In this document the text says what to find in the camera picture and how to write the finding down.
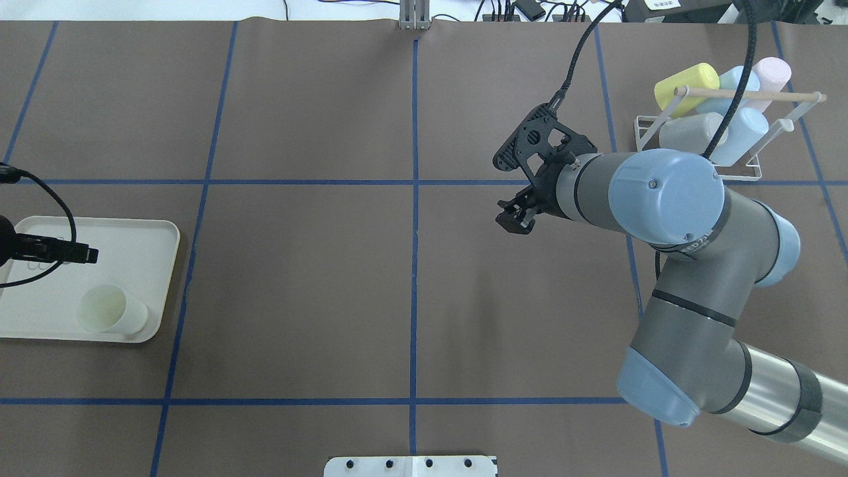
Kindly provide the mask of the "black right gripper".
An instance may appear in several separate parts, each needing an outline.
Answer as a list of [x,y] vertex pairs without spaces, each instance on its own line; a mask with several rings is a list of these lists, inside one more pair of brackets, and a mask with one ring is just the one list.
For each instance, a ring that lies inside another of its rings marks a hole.
[[529,235],[536,215],[547,211],[555,198],[560,173],[575,165],[576,157],[595,154],[598,149],[584,134],[560,123],[547,103],[536,106],[518,124],[493,157],[493,166],[503,172],[520,169],[532,184],[509,201],[499,201],[496,223],[513,235]]

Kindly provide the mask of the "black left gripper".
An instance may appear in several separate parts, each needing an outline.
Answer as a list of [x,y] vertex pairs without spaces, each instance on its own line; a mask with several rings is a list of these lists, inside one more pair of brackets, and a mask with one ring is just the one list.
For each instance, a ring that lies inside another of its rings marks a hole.
[[96,264],[99,250],[84,242],[54,237],[18,235],[8,218],[0,215],[0,264],[15,260],[37,263]]

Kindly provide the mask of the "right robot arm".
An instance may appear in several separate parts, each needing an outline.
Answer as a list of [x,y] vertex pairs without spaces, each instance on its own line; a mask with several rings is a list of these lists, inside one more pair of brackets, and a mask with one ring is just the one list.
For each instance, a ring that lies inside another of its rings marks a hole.
[[728,188],[700,155],[602,153],[548,103],[527,114],[492,163],[528,179],[498,203],[507,232],[527,235],[537,215],[553,215],[665,256],[617,378],[624,401],[675,427],[717,415],[846,464],[846,385],[733,337],[752,291],[781,281],[800,257],[790,221]]

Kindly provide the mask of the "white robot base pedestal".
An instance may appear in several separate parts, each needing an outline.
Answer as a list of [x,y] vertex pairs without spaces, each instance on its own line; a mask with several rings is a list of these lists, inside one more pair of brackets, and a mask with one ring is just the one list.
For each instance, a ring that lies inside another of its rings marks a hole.
[[324,476],[498,476],[495,456],[339,456],[328,460]]

